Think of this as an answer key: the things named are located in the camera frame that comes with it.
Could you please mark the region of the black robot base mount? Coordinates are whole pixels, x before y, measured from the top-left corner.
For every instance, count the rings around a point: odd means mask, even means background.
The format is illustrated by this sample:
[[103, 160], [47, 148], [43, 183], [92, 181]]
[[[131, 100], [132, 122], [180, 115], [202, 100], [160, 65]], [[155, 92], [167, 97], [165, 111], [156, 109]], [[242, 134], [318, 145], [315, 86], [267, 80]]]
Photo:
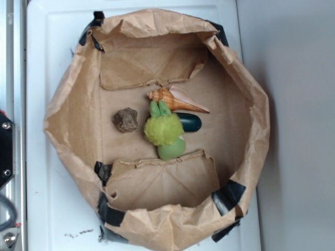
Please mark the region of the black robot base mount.
[[14, 129], [15, 124], [1, 110], [1, 189], [3, 189], [15, 175], [14, 166]]

